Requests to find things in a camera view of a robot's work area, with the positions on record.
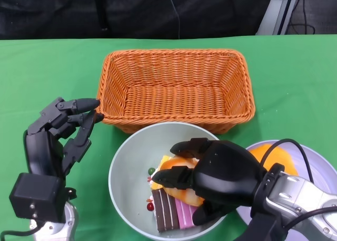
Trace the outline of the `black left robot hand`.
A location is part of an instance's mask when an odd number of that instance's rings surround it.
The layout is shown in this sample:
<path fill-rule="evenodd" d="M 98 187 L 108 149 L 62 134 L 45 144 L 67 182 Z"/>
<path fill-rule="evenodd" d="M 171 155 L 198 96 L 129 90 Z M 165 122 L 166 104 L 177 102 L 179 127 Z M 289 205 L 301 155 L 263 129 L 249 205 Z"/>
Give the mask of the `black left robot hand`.
<path fill-rule="evenodd" d="M 94 125 L 104 119 L 96 111 L 99 105 L 95 98 L 61 97 L 47 105 L 24 133 L 29 172 L 65 179 L 91 146 Z"/>

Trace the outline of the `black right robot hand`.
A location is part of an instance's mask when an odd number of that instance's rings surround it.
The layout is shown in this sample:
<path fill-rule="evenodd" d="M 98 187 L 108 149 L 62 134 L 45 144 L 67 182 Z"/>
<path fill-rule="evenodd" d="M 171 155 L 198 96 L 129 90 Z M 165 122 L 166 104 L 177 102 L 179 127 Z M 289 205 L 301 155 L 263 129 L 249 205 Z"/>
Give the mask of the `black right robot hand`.
<path fill-rule="evenodd" d="M 196 226 L 223 217 L 239 206 L 251 206 L 266 173 L 248 150 L 228 140 L 192 138 L 175 144 L 171 153 L 199 162 L 194 168 L 160 170 L 153 180 L 165 188 L 192 189 L 204 199 L 193 213 Z"/>

